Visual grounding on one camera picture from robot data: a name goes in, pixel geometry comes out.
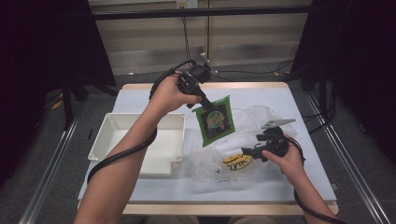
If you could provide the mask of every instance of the forearm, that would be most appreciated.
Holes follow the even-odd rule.
[[[149,105],[108,156],[144,143],[163,117]],[[91,179],[78,209],[76,222],[118,222],[134,190],[146,150],[110,163]]]
[[[299,195],[300,200],[303,202],[305,206],[327,217],[336,218],[335,214],[332,212],[332,210],[330,210],[329,206],[323,201],[318,191],[312,185],[308,176],[303,174],[299,178],[296,178],[296,181],[292,183],[292,185],[294,186],[297,194]],[[328,223],[317,217],[311,216],[305,211],[304,211],[304,217],[308,224]]]

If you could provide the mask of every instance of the green snack bag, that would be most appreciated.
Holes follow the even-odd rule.
[[[230,96],[212,102],[214,108],[206,110],[203,107],[194,109],[198,118],[201,134],[204,139],[203,147],[216,140],[235,132],[233,114],[231,113]]]

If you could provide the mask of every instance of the white container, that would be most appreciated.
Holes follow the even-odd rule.
[[[102,161],[141,114],[106,114],[88,159]],[[170,175],[183,159],[185,114],[168,114],[158,124],[157,138],[148,147],[141,175]]]

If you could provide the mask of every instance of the clear plastic bag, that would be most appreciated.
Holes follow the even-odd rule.
[[[191,156],[194,160],[192,176],[195,180],[240,180],[264,169],[267,162],[243,158],[241,147],[256,146],[256,134],[263,132],[262,125],[271,119],[282,118],[269,107],[260,105],[233,109],[232,113],[234,133],[218,139],[207,147],[202,147],[202,139],[196,139],[194,142]],[[282,125],[281,128],[285,134],[295,137],[296,132],[291,124]]]

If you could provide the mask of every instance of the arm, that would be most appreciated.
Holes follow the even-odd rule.
[[[283,158],[266,150],[262,152],[262,155],[280,167],[280,170],[294,186],[303,204],[325,216],[336,218],[306,175],[297,147],[289,144],[289,152]],[[328,223],[311,216],[305,211],[304,217],[307,223]]]
[[[177,75],[172,75],[160,84],[142,115],[107,156],[144,143],[168,112],[181,105],[201,101],[199,96],[181,93],[176,83]],[[113,162],[92,177],[81,200],[75,223],[119,222],[134,191],[146,150]]]

